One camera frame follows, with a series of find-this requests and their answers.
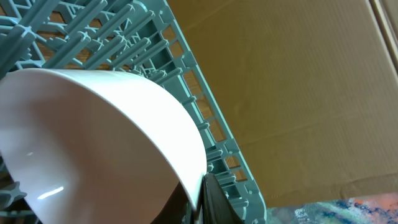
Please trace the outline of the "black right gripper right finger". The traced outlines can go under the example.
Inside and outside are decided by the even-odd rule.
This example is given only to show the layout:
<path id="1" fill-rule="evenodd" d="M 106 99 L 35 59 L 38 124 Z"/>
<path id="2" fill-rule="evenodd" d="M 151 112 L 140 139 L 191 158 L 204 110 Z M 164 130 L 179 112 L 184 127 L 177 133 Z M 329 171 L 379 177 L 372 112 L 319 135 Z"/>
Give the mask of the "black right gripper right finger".
<path id="1" fill-rule="evenodd" d="M 205 224 L 244 224 L 226 198 L 214 174 L 203 178 L 203 222 Z"/>

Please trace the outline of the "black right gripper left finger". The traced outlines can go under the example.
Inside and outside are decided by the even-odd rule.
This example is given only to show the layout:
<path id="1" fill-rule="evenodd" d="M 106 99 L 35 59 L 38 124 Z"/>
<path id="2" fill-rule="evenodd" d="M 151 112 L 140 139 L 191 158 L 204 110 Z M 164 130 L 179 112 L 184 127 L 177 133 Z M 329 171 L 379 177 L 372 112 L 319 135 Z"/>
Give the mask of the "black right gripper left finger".
<path id="1" fill-rule="evenodd" d="M 192 208 L 181 183 L 178 183 L 160 213 L 150 224 L 189 224 Z"/>

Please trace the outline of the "white pink bowl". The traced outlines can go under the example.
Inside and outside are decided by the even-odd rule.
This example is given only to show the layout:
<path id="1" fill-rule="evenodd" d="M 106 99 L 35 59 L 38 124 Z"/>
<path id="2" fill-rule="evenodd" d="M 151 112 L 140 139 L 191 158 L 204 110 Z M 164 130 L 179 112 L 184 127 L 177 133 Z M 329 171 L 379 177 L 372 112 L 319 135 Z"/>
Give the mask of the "white pink bowl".
<path id="1" fill-rule="evenodd" d="M 197 209 L 205 147 L 139 75 L 28 68 L 1 80 L 1 155 L 43 223 L 150 223 L 177 186 Z"/>

